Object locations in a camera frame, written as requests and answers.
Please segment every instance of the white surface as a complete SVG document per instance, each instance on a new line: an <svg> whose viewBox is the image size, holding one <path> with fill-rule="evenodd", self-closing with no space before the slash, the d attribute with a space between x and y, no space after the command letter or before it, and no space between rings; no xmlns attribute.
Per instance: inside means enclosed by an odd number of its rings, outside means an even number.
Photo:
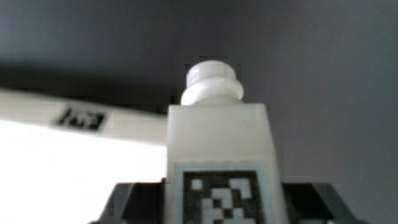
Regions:
<svg viewBox="0 0 398 224"><path fill-rule="evenodd" d="M53 127L53 122L67 107L88 109L106 113L106 120L97 133L83 134L131 140L135 142L165 145L165 116L135 110L97 105L69 99L0 89L0 119Z"/></svg>
<svg viewBox="0 0 398 224"><path fill-rule="evenodd" d="M165 176L165 147L0 120L0 223L88 223L117 182Z"/></svg>

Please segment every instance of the white plastic piece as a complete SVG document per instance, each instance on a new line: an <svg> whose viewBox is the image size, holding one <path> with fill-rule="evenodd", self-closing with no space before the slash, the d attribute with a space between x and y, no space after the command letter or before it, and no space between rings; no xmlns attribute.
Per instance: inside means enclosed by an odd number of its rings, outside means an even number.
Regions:
<svg viewBox="0 0 398 224"><path fill-rule="evenodd" d="M241 185L241 200L250 200L252 192L247 190L245 181L241 179L236 181L236 178L245 178L245 172L255 173L248 186L259 189L263 217L250 217L239 223L255 223L254 219L263 219L261 222L268 224L286 224L286 205L264 105L239 103L243 88L234 79L231 67L222 62L204 62L193 66L186 85L181 101L184 106L168 107L165 224L200 222L184 220L186 198L195 197L186 196L191 189L184 189L184 178L193 175L191 172L202 173L204 176L206 172L209 176L216 175L216 172L229 172L234 175L232 188ZM215 179L202 177L202 183L207 181ZM229 182L225 181L225 186L222 182L222 187L231 188L227 185ZM209 185L202 184L200 190L207 192ZM206 206L202 214L218 211L213 205L206 204ZM234 211L238 219L245 211L238 207ZM213 218L211 215L204 215L202 221ZM225 223L234 222L223 216L218 218L216 215L218 219Z"/></svg>
<svg viewBox="0 0 398 224"><path fill-rule="evenodd" d="M193 105L215 97L218 103L236 103L243 97L243 87L231 66L220 61L206 61L188 71L181 105Z"/></svg>

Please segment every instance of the gray wall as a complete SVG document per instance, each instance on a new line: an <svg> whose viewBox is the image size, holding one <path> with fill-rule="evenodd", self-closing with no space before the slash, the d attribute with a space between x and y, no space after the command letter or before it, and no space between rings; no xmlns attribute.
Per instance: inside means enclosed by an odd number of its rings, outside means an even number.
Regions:
<svg viewBox="0 0 398 224"><path fill-rule="evenodd" d="M168 103L149 102L149 95L159 88L177 95L186 64L227 61L245 101L268 105L284 181L332 183L357 217L392 224L396 23L392 0L0 0L0 62L71 69L51 85L30 72L23 80L48 93L131 105ZM88 90L72 81L83 76ZM12 77L1 73L0 85L26 87ZM122 91L117 83L106 86L122 93L92 86L99 79L122 83ZM145 92L129 85L145 85Z"/></svg>

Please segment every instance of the white cylindrical knob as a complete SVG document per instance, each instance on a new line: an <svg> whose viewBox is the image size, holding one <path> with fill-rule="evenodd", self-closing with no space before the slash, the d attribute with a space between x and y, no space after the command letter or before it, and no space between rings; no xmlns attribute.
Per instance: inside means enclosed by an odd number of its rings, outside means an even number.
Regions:
<svg viewBox="0 0 398 224"><path fill-rule="evenodd" d="M183 105L204 102L211 104L238 103L243 97L243 87L236 80L234 70L220 61L199 63L186 75L186 90Z"/></svg>

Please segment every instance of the qr code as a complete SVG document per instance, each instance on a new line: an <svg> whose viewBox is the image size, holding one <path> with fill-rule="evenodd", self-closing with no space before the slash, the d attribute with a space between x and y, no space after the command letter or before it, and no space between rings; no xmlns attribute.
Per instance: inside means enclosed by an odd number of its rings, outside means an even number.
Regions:
<svg viewBox="0 0 398 224"><path fill-rule="evenodd" d="M67 108L56 121L56 125L72 129L97 131L106 114L78 108Z"/></svg>
<svg viewBox="0 0 398 224"><path fill-rule="evenodd" d="M186 171L183 223L264 224L255 171Z"/></svg>

